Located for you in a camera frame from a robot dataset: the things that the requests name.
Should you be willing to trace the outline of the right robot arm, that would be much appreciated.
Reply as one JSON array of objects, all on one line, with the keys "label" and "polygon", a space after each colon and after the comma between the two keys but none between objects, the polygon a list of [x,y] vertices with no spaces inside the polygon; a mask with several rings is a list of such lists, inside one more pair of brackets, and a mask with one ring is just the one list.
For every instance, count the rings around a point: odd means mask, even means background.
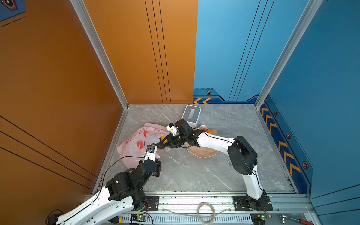
[{"label": "right robot arm", "polygon": [[185,148],[184,144],[187,143],[188,147],[210,148],[226,154],[233,168],[244,179],[250,209],[265,210],[268,196],[258,177],[257,153],[244,137],[225,138],[212,135],[191,127],[185,120],[169,124],[167,130],[170,134],[161,136],[159,141],[153,144],[157,149]]}]

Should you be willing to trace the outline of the pink plastic bag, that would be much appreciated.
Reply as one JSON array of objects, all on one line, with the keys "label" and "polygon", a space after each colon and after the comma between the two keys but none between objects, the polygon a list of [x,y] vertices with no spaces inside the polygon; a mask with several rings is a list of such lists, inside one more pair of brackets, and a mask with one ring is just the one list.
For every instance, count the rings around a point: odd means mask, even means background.
[{"label": "pink plastic bag", "polygon": [[140,158],[130,156],[143,158],[148,145],[158,143],[162,136],[166,136],[168,134],[170,134],[170,132],[164,126],[145,123],[143,127],[139,128],[117,148],[120,158],[126,156],[122,159],[125,167],[136,168],[139,164]]}]

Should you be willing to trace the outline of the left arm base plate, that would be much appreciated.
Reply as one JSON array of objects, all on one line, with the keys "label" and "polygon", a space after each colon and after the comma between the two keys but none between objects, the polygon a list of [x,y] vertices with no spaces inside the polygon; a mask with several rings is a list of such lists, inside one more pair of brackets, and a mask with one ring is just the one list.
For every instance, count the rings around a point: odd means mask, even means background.
[{"label": "left arm base plate", "polygon": [[147,200],[141,211],[144,212],[157,212],[159,206],[159,196],[146,196]]}]

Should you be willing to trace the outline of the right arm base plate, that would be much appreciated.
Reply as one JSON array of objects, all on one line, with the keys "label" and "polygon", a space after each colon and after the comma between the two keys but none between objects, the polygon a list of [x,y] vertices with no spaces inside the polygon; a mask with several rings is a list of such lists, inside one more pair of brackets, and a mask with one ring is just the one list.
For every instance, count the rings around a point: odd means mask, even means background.
[{"label": "right arm base plate", "polygon": [[273,211],[271,200],[267,195],[258,200],[248,196],[234,196],[232,200],[236,211]]}]

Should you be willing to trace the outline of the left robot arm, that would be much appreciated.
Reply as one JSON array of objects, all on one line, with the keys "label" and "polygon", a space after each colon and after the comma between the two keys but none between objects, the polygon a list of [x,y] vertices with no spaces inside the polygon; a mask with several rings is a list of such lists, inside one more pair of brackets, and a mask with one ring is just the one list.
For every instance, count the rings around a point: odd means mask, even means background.
[{"label": "left robot arm", "polygon": [[142,210],[148,199],[143,190],[147,181],[160,176],[161,162],[147,159],[137,168],[116,174],[94,196],[70,212],[54,213],[47,225],[101,225],[123,213]]}]

